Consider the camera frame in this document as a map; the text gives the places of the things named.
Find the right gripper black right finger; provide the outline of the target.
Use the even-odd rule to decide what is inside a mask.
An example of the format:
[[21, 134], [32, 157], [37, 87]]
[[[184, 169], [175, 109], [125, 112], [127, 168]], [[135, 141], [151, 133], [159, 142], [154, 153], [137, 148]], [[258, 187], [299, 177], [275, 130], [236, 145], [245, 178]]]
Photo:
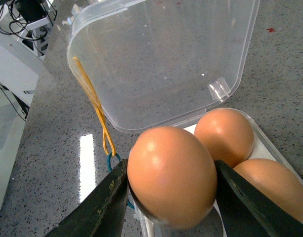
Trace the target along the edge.
[[224, 234], [228, 237], [303, 237], [303, 224], [257, 188], [216, 160], [217, 195]]

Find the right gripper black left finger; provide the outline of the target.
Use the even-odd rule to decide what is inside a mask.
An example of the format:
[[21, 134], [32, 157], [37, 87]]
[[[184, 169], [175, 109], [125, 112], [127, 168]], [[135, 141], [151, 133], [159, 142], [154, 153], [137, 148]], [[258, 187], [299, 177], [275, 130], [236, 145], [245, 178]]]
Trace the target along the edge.
[[129, 195], [126, 159], [121, 160], [48, 237], [120, 237]]

